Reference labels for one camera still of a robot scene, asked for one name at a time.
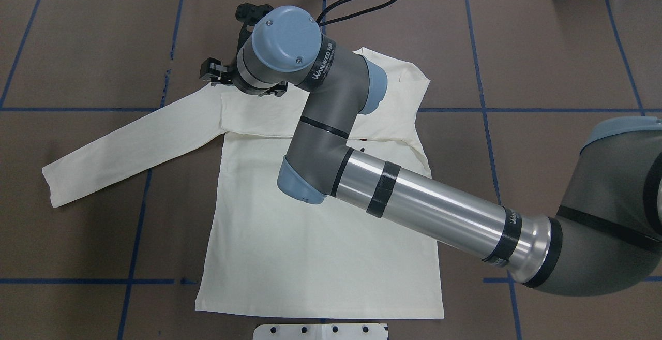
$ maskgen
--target robotic arm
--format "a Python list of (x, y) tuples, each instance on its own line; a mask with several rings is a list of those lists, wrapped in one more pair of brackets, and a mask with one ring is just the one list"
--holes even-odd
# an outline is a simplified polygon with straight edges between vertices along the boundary
[(233, 66), (212, 58), (201, 78), (251, 95), (310, 92), (277, 185), (306, 203), (359, 206), (560, 295), (600, 295), (643, 280), (662, 257), (662, 121), (600, 123), (555, 218), (526, 217), (346, 146), (357, 114), (378, 107), (386, 74), (321, 34), (297, 7), (265, 10)]

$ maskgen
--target brown table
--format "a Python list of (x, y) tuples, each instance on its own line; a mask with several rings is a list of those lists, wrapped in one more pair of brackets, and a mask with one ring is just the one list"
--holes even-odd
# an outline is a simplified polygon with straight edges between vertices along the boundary
[[(331, 321), (193, 310), (222, 137), (56, 210), (40, 170), (201, 88), (204, 59), (232, 59), (240, 3), (317, 16), (333, 1), (0, 0), (0, 338), (249, 339), (261, 323)], [(662, 115), (660, 2), (399, 0), (325, 31), (432, 80), (417, 126), (435, 179), (553, 215), (596, 123)], [(445, 319), (376, 318), (390, 338), (662, 333), (662, 267), (626, 291), (565, 298), (439, 253)]]

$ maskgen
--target blue cap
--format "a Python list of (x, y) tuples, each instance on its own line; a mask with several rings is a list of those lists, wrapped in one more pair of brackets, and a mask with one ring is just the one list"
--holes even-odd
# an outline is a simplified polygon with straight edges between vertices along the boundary
[(320, 204), (326, 198), (325, 194), (317, 191), (316, 188), (312, 187), (303, 177), (296, 173), (296, 170), (289, 165), (286, 157), (283, 157), (277, 184), (282, 192), (305, 203)]
[(386, 88), (388, 87), (386, 72), (378, 65), (367, 60), (366, 57), (364, 57), (364, 59), (368, 65), (368, 78), (370, 82), (368, 85), (366, 104), (364, 105), (364, 108), (359, 111), (359, 114), (369, 114), (376, 110), (379, 106), (379, 102), (384, 99)]
[(267, 67), (294, 72), (315, 62), (322, 33), (315, 20), (302, 8), (275, 8), (261, 19), (251, 35), (253, 50)]
[(662, 120), (654, 116), (623, 116), (605, 120), (593, 128), (593, 132), (589, 135), (589, 140), (582, 150), (596, 140), (642, 130), (662, 130)]

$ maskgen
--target long sleeve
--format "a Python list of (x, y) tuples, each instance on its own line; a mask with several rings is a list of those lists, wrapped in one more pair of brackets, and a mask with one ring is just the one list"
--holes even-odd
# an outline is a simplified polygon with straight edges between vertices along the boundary
[(224, 133), (221, 107), (204, 87), (43, 167), (53, 207), (198, 149)]

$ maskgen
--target wire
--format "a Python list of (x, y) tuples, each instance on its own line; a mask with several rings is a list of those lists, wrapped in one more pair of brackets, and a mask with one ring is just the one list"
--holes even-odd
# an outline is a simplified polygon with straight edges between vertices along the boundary
[(371, 7), (371, 8), (367, 8), (366, 10), (361, 10), (361, 11), (355, 12), (354, 14), (345, 15), (345, 17), (340, 17), (340, 18), (337, 18), (337, 19), (331, 19), (331, 20), (327, 20), (326, 22), (322, 22), (322, 20), (324, 19), (324, 17), (325, 17), (325, 16), (326, 16), (331, 10), (333, 10), (335, 7), (338, 7), (339, 5), (342, 5), (342, 4), (344, 4), (344, 3), (348, 3), (348, 2), (350, 2), (350, 1), (352, 1), (352, 0), (338, 0), (338, 1), (336, 1), (335, 3), (332, 3), (331, 5), (329, 5), (327, 8), (325, 8), (324, 10), (322, 10), (322, 13), (320, 14), (320, 16), (317, 17), (317, 20), (316, 20), (317, 24), (318, 24), (320, 27), (322, 27), (322, 26), (326, 26), (327, 24), (333, 24), (333, 23), (341, 22), (342, 20), (352, 19), (352, 18), (354, 18), (354, 17), (358, 17), (359, 15), (367, 14), (367, 13), (369, 13), (369, 12), (373, 12), (373, 11), (375, 11), (375, 10), (379, 10), (380, 8), (385, 8), (385, 7), (387, 7), (388, 5), (394, 3), (394, 2), (397, 1), (397, 0), (388, 0), (388, 1), (385, 2), (385, 3), (382, 3), (382, 4), (380, 4), (380, 5), (376, 5), (376, 6)]

